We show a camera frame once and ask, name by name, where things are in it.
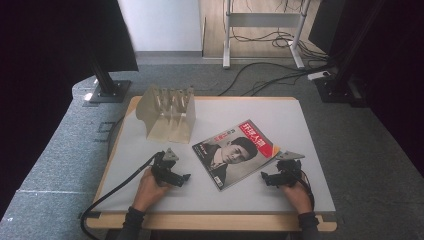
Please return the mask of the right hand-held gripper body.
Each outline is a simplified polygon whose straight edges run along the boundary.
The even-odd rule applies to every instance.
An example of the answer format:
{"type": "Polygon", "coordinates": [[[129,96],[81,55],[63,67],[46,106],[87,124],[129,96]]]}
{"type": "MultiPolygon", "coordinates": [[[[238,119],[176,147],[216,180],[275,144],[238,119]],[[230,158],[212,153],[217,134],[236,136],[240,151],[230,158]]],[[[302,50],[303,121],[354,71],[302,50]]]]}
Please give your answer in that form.
{"type": "Polygon", "coordinates": [[[275,159],[277,160],[277,174],[265,174],[265,183],[267,186],[287,185],[292,187],[302,177],[301,162],[304,155],[285,151],[280,152],[275,159]]]}

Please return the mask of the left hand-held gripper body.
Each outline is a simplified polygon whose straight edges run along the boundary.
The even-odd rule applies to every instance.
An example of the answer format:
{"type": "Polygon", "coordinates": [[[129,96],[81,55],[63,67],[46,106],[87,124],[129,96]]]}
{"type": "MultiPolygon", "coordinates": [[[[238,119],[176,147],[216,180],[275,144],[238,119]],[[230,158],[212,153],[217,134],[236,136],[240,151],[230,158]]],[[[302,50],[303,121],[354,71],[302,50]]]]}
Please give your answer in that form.
{"type": "Polygon", "coordinates": [[[154,155],[154,163],[151,171],[158,185],[167,183],[181,187],[184,184],[184,177],[171,171],[178,160],[179,158],[171,148],[154,155]]]}

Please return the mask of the magazine with portrait cover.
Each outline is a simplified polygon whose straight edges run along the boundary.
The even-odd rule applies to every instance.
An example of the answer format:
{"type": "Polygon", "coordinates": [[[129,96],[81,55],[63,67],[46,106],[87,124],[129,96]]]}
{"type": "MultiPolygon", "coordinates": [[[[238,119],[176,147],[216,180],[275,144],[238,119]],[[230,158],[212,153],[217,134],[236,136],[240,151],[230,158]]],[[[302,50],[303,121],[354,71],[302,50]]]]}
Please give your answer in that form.
{"type": "Polygon", "coordinates": [[[192,146],[219,191],[262,168],[280,151],[251,120],[192,146]]]}

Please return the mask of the beige file rack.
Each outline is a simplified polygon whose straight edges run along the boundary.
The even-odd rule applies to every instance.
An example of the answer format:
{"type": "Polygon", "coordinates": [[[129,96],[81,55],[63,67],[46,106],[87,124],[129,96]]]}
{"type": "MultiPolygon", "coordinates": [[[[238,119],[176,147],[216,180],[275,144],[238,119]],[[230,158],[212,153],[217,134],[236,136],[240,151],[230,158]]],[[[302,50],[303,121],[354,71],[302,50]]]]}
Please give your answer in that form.
{"type": "Polygon", "coordinates": [[[194,89],[151,85],[136,107],[136,117],[144,122],[147,139],[188,144],[196,121],[194,89]]]}

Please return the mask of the person's left hand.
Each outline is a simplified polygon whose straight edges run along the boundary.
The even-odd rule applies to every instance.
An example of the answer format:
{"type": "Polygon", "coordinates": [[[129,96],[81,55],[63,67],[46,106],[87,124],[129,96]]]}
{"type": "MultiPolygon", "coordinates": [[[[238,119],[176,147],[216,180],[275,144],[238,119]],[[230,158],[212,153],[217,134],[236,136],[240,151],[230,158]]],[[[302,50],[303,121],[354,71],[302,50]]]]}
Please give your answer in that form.
{"type": "Polygon", "coordinates": [[[157,203],[172,188],[171,185],[158,185],[150,168],[144,171],[132,207],[145,212],[150,206],[157,203]]]}

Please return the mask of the person's right hand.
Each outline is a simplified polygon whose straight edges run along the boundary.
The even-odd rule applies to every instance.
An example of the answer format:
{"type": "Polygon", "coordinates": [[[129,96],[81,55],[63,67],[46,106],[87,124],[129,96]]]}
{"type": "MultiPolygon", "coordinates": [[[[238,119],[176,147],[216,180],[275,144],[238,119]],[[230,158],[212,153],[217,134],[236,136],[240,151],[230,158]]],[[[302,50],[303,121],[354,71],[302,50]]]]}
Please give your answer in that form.
{"type": "Polygon", "coordinates": [[[281,185],[279,189],[284,193],[285,197],[298,214],[305,214],[313,211],[307,189],[301,183],[297,182],[292,187],[281,185]]]}

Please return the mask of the white mat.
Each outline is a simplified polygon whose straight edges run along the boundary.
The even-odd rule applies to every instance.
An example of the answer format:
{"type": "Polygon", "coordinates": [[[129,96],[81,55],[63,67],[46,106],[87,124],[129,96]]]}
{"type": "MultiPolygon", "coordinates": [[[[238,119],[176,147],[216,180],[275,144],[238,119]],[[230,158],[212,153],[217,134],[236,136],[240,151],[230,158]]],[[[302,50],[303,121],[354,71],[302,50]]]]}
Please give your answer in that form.
{"type": "Polygon", "coordinates": [[[121,212],[135,196],[134,171],[172,149],[174,170],[189,175],[152,208],[155,213],[283,213],[285,199],[267,185],[277,163],[294,152],[308,175],[318,212],[335,209],[301,106],[274,98],[199,99],[188,143],[150,140],[136,113],[126,116],[100,189],[99,210],[121,212]]]}

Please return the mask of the wooden table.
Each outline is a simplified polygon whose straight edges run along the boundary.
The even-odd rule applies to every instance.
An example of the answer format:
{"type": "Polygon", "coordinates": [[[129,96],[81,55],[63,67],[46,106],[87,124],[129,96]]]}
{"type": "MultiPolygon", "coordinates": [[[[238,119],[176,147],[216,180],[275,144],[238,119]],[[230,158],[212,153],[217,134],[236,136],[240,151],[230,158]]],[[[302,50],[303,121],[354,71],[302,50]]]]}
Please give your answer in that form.
{"type": "MultiPolygon", "coordinates": [[[[296,100],[292,97],[202,97],[198,96],[195,103],[199,99],[240,99],[240,98],[274,98],[284,100],[296,100]]],[[[125,118],[130,113],[136,113],[136,107],[141,99],[134,97],[131,99],[125,118]]],[[[111,157],[105,169],[105,173],[99,185],[96,198],[99,205],[103,202],[100,195],[100,189],[103,180],[108,171],[110,161],[116,150],[120,132],[113,147],[111,157]]],[[[275,188],[280,197],[285,197],[275,188]]],[[[94,229],[99,228],[119,228],[121,227],[126,210],[121,212],[103,212],[96,207],[93,215],[91,215],[87,224],[94,229]]],[[[229,231],[295,231],[298,228],[297,216],[294,209],[290,206],[290,211],[283,213],[155,213],[150,208],[144,220],[143,226],[151,230],[229,230],[229,231]]],[[[336,210],[332,212],[318,212],[319,220],[318,228],[322,232],[332,232],[337,227],[336,210]]]]}

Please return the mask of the black stand with base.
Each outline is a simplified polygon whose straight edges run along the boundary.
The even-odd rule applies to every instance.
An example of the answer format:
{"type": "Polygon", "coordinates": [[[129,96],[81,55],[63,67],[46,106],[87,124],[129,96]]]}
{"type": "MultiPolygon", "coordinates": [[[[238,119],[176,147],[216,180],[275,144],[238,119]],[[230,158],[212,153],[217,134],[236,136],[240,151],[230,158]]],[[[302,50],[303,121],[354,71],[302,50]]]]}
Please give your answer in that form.
{"type": "Polygon", "coordinates": [[[364,0],[322,0],[309,39],[328,55],[335,74],[315,81],[325,103],[352,103],[353,63],[363,40],[364,0]]]}
{"type": "Polygon", "coordinates": [[[114,81],[109,73],[103,69],[92,50],[88,50],[88,55],[90,57],[91,69],[98,81],[98,86],[89,99],[89,102],[92,104],[121,103],[126,96],[131,82],[129,80],[114,81]]]}

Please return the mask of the white power strip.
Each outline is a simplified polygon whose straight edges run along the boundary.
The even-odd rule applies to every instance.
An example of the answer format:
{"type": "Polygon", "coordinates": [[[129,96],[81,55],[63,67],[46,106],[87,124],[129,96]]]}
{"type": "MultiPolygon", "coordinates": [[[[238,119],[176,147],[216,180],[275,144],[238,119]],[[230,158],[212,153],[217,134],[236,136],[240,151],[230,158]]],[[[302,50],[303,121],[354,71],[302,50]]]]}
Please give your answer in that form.
{"type": "Polygon", "coordinates": [[[329,77],[329,76],[331,76],[331,73],[330,72],[328,72],[328,71],[320,71],[320,72],[315,72],[315,73],[312,73],[312,74],[308,74],[307,75],[307,78],[308,78],[308,80],[312,81],[312,80],[315,80],[315,79],[325,78],[325,77],[329,77]]]}

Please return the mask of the dark curtain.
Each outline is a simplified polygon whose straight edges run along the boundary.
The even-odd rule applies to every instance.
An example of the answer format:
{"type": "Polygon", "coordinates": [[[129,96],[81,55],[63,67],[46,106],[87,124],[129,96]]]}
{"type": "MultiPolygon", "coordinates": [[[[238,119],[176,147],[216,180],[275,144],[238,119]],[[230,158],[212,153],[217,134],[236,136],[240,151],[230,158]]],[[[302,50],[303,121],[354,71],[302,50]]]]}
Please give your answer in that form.
{"type": "Polygon", "coordinates": [[[349,80],[424,177],[424,0],[364,0],[363,40],[349,80]]]}
{"type": "Polygon", "coordinates": [[[0,0],[0,218],[94,64],[137,68],[118,0],[0,0]]]}

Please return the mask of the white metal desk frame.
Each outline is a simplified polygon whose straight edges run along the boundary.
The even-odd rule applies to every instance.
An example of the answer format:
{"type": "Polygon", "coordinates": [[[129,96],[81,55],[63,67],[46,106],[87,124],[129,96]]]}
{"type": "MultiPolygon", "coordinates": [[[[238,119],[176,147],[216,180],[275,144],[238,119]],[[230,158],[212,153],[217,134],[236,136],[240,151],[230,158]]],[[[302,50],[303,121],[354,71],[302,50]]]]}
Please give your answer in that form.
{"type": "Polygon", "coordinates": [[[224,69],[230,68],[230,30],[232,27],[295,28],[293,40],[289,42],[289,50],[297,68],[305,67],[298,52],[298,44],[311,0],[303,1],[299,13],[237,13],[231,10],[232,2],[233,0],[225,0],[225,39],[222,58],[224,69]]]}

